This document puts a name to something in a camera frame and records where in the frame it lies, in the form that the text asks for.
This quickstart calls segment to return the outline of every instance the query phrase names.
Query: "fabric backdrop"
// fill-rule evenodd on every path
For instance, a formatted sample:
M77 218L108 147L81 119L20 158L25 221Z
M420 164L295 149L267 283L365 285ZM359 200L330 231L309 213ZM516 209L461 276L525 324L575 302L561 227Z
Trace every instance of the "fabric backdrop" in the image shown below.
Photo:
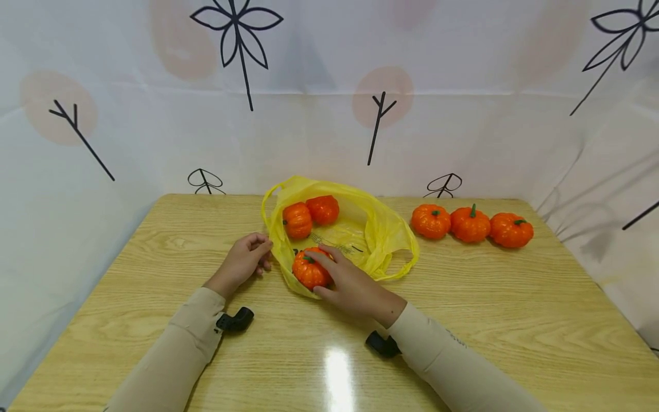
M658 3L5 0L0 406L159 196L291 175L525 199L659 345Z

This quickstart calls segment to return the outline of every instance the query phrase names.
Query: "small artificial pumpkin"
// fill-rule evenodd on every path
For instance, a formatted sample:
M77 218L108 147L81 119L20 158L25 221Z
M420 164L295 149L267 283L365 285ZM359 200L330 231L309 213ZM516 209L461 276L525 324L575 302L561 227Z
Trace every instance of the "small artificial pumpkin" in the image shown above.
M306 201L311 218L319 225L331 225L339 217L339 203L332 195L314 197Z
M422 204L412 212L412 228L429 239L441 239L451 230L451 215L436 204Z
M305 250L322 253L329 257L328 253L317 247L310 247ZM331 283L331 276L328 271L311 257L305 256L304 250L300 250L300 252L295 255L293 261L293 275L310 291L313 291L316 286L327 287Z
M514 213L497 213L490 224L490 237L503 247L524 247L533 238L533 225Z
M481 242L490 234L490 229L490 219L476 210L475 203L470 208L459 208L451 213L451 232L462 242Z
M298 202L288 206L282 212L286 233L292 239L304 239L311 234L314 224L306 204Z

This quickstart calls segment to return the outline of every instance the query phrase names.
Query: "black tree illustration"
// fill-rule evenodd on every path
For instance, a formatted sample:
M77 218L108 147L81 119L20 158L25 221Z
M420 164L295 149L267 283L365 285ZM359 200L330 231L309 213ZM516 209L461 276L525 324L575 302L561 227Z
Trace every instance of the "black tree illustration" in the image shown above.
M115 181L115 178L114 178L114 176L112 176L112 173L110 173L110 170L108 170L107 167L103 164L103 162L98 157L98 155L96 154L94 149L92 149L92 147L89 145L89 142L87 141L87 139L85 139L84 136L82 135L82 133L80 132L80 129L78 129L78 105L73 103L73 119L71 119L71 116L69 116L69 114L64 110L64 107L62 107L62 105L59 104L59 102L57 100L54 100L54 102L55 102L55 105L57 106L57 109L59 111L55 111L55 110L52 110L52 109L50 109L48 111L50 113L54 114L55 116L60 116L64 119L66 119L69 122L69 124L73 128L73 131L82 140L84 145L87 146L87 149L89 149L89 151L94 156L94 158L96 159L98 164L101 165L101 167L103 168L103 170L105 170L105 172L110 177L110 179L112 179L112 181Z
M396 104L396 100L394 100L392 104L390 104L386 109L383 110L384 96L386 96L386 92L382 92L382 95L380 96L380 100L378 100L377 97L373 96L373 100L375 101L375 104L378 105L378 117L375 120L375 129L373 130L373 141L371 141L371 150L368 153L368 163L366 164L367 166L370 166L370 161L371 158L373 157L373 149L375 148L375 139L378 137L378 127L380 127L380 119L385 114L387 114L387 112L389 111L389 109L393 107L393 105Z
M643 218L644 218L645 216L647 216L651 211L653 211L654 209L657 209L657 208L659 208L659 202L653 204L652 206L650 206L649 208L647 208L646 210L644 210L641 214L639 214L637 217L633 218L629 223L627 223L626 225L624 225L624 226L622 227L622 230L627 230L627 229L629 229L630 227L632 227L632 226L634 225L634 223L637 223L639 220L643 219Z
M452 178L455 178L456 180L458 180L459 183L457 184L456 187L451 189L451 188L449 188L449 182L451 181ZM440 181L438 184L441 184L442 179L446 179L444 181L444 185L442 185L442 187L440 187L438 189L433 189L432 187L430 187L436 181ZM435 194L435 193L437 193L437 198L442 197L442 194L444 194L444 193L448 193L450 197L453 197L453 191L457 190L460 186L462 186L462 178L460 176L456 175L455 173L449 173L447 175L438 177L437 179L435 179L432 182L428 183L427 189L430 191L430 193L426 194L423 197L428 197L431 194Z
M608 34L616 34L616 36L607 44L605 44L604 47L600 49L600 51L595 53L595 55L588 61L588 63L586 63L586 66L583 68L582 71L589 71L597 66L603 65L607 61L609 62L595 84L592 85L588 93L586 93L584 98L581 99L572 113L570 113L570 116L575 114L581 104L586 101L586 99L590 96L590 93L592 93L592 91L602 80L606 72L608 72L611 66L616 62L619 56L621 56L620 67L622 68L622 71L626 71L629 65L634 61L634 59L636 59L636 56L641 51L641 48L645 43L645 36L647 33L659 32L659 26L652 27L649 25L650 20L659 15L659 11L654 11L657 7L657 4L659 4L659 0L654 0L651 8L645 14L643 11L644 1L651 0L639 0L639 5L636 9L617 9L602 13L601 15L597 15L591 18L590 21L597 28L597 30ZM633 23L623 28L607 27L606 23L604 23L602 20L614 15L619 16L621 19L625 17L631 17L633 19ZM659 24L659 18L655 19L653 22Z
M190 180L190 178L194 175L199 175L199 177L201 177L201 183L198 183L198 184L193 183ZM214 185L213 183L210 183L207 179L207 177L210 177L210 176L215 177L217 179L217 181L219 181L219 185ZM218 192L222 192L223 194L226 194L220 189L220 187L222 187L222 185L224 184L224 183L222 183L222 179L217 177L217 175L214 175L213 173L210 173L208 170L203 170L203 169L194 170L192 173L190 173L188 175L188 183L190 183L191 186L194 186L194 187L197 188L197 190L194 191L195 194L198 194L199 191L202 190L202 189L206 189L208 191L208 194L213 194L211 189L216 190Z
M236 51L238 51L239 55L241 56L241 63L243 64L243 76L245 79L245 88L247 90L247 99L249 100L249 109L254 111L254 106L252 105L252 95L249 91L249 80L247 79L247 69L245 67L243 50L249 54L252 60L267 70L268 59L266 58L266 52L263 49L261 41L258 39L258 37L256 37L256 34L254 34L254 31L268 30L273 28L274 26L277 26L279 23L281 23L284 18L274 11L266 9L265 7L248 8L249 1L250 0L246 0L243 8L237 12L235 0L229 0L229 6L231 8L231 12L229 12L226 11L221 5L219 5L217 0L213 0L213 3L215 3L214 7L204 6L192 13L190 18L204 27L208 27L209 29L215 30L217 32L222 32L219 52L222 58L223 67L228 66L233 61L233 58L236 57ZM250 17L258 18L257 15L262 15L262 17L275 18L275 20L264 26L255 26L253 24L242 22L241 19L250 13L253 13ZM230 41L227 41L227 33L229 33L230 30L233 30L235 35L233 45L229 44ZM243 40L244 35L252 37L252 39L259 47L258 51L249 50L249 48L247 48L247 45Z

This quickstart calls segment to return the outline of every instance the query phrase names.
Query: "black clip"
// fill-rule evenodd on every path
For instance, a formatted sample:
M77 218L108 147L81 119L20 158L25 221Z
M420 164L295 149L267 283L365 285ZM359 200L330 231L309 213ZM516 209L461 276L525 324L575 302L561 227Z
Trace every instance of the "black clip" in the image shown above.
M398 344L390 336L387 339L384 339L376 331L371 332L366 339L366 344L371 347L375 352L379 353L380 356L384 358L393 358L396 355L400 355L401 350L398 349Z
M235 316L229 316L228 313L223 314L215 323L219 329L226 332L242 332L249 327L254 319L254 312L249 308L242 307L238 310Z

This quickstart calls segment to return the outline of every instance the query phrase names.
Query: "wooden table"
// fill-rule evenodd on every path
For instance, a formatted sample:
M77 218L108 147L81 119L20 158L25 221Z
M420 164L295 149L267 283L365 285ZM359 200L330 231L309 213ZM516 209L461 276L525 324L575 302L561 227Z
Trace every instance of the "wooden table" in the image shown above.
M11 412L101 411L233 241L263 231L259 196L170 194L135 231L30 379ZM405 219L421 199L384 198ZM465 199L425 199L448 210ZM525 216L523 250L419 239L421 257L387 286L440 320L551 411L657 411L659 361L549 228L519 200L478 200ZM290 292L275 267L230 302L256 317L227 334L193 411L445 410L400 357L364 346L373 330Z

